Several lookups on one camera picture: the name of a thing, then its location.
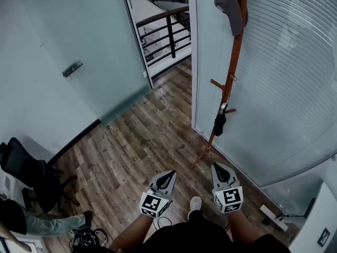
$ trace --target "white marker cube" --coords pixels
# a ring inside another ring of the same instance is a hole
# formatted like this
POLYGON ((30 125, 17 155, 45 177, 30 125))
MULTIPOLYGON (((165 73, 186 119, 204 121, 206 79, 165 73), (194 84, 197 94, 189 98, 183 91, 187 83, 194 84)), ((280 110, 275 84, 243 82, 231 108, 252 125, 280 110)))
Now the white marker cube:
POLYGON ((242 187, 216 191, 214 193, 214 201, 221 213, 240 210, 243 203, 242 187))
POLYGON ((139 209, 144 215, 159 218, 169 207, 171 202, 171 199, 165 199, 143 192, 139 209))

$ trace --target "gray cap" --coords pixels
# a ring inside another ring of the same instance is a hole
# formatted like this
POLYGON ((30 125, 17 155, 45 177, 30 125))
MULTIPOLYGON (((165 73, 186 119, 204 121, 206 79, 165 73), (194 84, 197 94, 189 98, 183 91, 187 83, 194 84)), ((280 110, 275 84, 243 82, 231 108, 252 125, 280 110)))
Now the gray cap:
POLYGON ((239 35, 243 30, 243 22, 241 16, 241 9, 238 1, 214 0, 214 4, 219 10, 221 10, 228 16, 233 36, 239 35))

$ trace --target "wooden coat rack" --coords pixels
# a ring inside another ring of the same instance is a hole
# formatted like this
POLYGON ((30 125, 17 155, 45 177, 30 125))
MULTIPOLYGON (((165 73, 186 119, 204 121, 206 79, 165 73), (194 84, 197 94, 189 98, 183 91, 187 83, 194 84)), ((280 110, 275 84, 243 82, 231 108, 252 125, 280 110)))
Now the wooden coat rack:
MULTIPOLYGON (((238 0, 238 1, 239 1, 240 9, 241 9, 242 22, 243 22, 243 24, 245 24, 246 23, 246 14, 247 14, 247 0, 238 0)), ((237 67, 237 62, 239 60, 243 31, 244 31, 244 29, 242 30, 242 32, 238 36, 236 36, 234 38, 233 48, 232 48, 232 56, 231 56, 231 61, 230 61, 225 85, 221 85, 217 81, 211 79, 211 83, 213 83, 215 86, 217 86, 218 88, 220 88, 222 90, 222 98, 221 98, 219 110, 220 110, 223 103, 228 104, 228 99, 229 99, 229 96, 230 96, 230 93, 231 93, 233 81, 236 81, 235 71, 236 71, 236 67, 237 67)), ((225 114, 235 112, 235 111, 236 111, 236 109, 226 110, 225 114)), ((211 137, 210 137, 208 143, 206 143, 206 146, 205 146, 205 149, 204 149, 203 153, 191 165, 191 168, 194 167, 199 162, 199 160, 201 160, 210 151, 215 153, 216 155, 218 155, 220 158, 222 158, 224 160, 226 159, 222 154, 220 154, 215 148, 212 147, 213 140, 214 140, 214 127, 213 127, 213 130, 212 130, 211 137)))

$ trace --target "door handle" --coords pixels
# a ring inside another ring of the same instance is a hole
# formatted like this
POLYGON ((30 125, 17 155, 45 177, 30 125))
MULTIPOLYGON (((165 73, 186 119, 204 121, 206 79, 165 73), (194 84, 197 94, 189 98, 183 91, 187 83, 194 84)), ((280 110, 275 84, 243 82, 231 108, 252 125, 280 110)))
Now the door handle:
POLYGON ((77 62, 72 63, 69 67, 67 67, 66 70, 62 72, 62 75, 65 78, 67 78, 71 74, 73 74, 76 70, 78 70, 82 65, 83 63, 80 60, 78 60, 77 62))

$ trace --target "gray pants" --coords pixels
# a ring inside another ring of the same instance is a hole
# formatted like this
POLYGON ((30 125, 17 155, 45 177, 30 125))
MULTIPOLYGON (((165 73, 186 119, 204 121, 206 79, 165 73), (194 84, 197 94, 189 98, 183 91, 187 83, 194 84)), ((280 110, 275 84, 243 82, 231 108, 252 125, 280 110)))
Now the gray pants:
POLYGON ((48 218, 48 215, 46 215, 46 218, 35 217, 29 212, 23 211, 26 219, 27 234, 30 235, 43 237, 62 236, 85 224, 85 217, 83 214, 54 219, 48 218))

